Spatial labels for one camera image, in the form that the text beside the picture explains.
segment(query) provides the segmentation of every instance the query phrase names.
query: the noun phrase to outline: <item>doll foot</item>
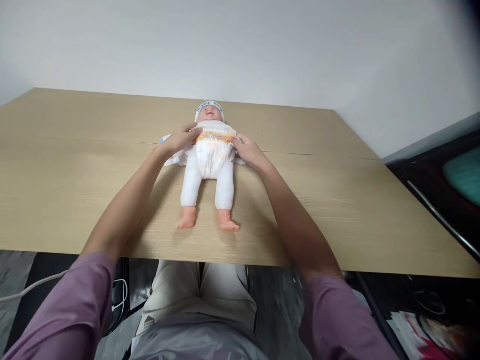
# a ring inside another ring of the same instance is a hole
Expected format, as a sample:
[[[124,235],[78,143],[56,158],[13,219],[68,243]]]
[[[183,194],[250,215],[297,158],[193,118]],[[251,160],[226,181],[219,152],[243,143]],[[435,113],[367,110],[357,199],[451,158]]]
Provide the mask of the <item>doll foot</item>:
[[[176,225],[177,229],[191,229],[195,226],[197,208],[195,206],[184,206],[181,208],[181,219]]]
[[[177,229],[191,229],[195,226],[195,221],[190,219],[180,219],[180,221],[176,224]]]
[[[232,221],[232,211],[226,209],[218,209],[216,211],[218,222],[220,223],[220,230],[228,232],[237,232],[240,226]]]
[[[228,232],[237,232],[240,230],[240,226],[238,226],[236,223],[230,220],[229,222],[220,223],[220,230],[228,231]]]

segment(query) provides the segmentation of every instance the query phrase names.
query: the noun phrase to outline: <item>black chair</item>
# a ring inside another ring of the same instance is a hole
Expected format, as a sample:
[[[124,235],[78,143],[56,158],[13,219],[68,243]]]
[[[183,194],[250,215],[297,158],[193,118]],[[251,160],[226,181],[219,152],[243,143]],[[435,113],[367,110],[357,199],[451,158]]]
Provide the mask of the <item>black chair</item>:
[[[30,274],[28,275],[28,280],[26,282],[25,288],[29,287],[31,284],[34,284],[39,280],[48,278],[52,275],[56,275],[70,269],[70,267],[73,265],[73,263],[77,260],[78,257],[78,255],[39,252],[33,260],[33,264],[31,266]],[[113,311],[110,329],[105,336],[113,333],[115,329],[118,328],[118,326],[124,320],[128,319],[131,315],[141,310],[145,304],[142,303],[134,309],[130,309],[130,267],[128,258],[121,258],[118,261],[115,269],[114,279],[124,279],[126,281],[126,285],[128,286],[129,293],[126,297],[124,304],[117,307]],[[57,285],[59,281],[60,279],[46,282],[34,288],[21,299],[18,311],[15,316],[15,320],[13,321],[10,335],[8,337],[5,353],[10,350],[10,348],[17,342],[18,339],[20,339],[28,324],[30,323],[30,320],[32,320],[33,316],[39,309],[40,305],[42,305],[48,294],[50,294],[52,289],[55,287],[55,285]],[[124,295],[124,282],[114,282],[112,291],[112,305],[116,306],[121,304],[124,300]],[[129,357],[130,351],[127,351],[124,359],[128,359]]]

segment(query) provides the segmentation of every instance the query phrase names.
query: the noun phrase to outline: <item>baby doll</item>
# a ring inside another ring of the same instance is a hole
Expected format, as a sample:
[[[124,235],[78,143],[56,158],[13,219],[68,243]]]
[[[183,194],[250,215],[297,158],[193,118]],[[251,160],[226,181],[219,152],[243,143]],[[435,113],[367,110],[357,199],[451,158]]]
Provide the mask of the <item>baby doll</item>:
[[[236,160],[232,140],[237,133],[225,124],[224,111],[215,101],[204,102],[198,107],[195,122],[198,123],[197,127],[203,128],[195,144],[175,154],[165,164],[186,163],[180,198],[182,215],[177,228],[194,227],[200,184],[203,179],[216,179],[215,205],[220,229],[236,232],[240,226],[232,221],[231,212],[234,204],[234,160]]]

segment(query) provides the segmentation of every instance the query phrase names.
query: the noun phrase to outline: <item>doll face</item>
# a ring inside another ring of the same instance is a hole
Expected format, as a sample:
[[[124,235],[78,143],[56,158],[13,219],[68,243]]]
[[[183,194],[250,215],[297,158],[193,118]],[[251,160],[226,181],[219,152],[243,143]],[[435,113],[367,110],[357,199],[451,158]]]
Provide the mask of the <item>doll face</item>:
[[[220,121],[223,122],[222,114],[220,110],[213,106],[208,105],[205,106],[200,110],[200,114],[198,115],[197,123],[201,123],[202,121]]]

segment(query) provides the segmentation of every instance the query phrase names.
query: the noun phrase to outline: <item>doll head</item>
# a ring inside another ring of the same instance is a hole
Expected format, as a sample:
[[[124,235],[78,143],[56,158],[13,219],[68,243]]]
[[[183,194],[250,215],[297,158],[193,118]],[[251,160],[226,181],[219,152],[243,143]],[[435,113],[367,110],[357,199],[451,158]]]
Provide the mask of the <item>doll head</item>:
[[[206,101],[198,107],[195,114],[195,122],[220,121],[225,122],[224,111],[215,101]]]

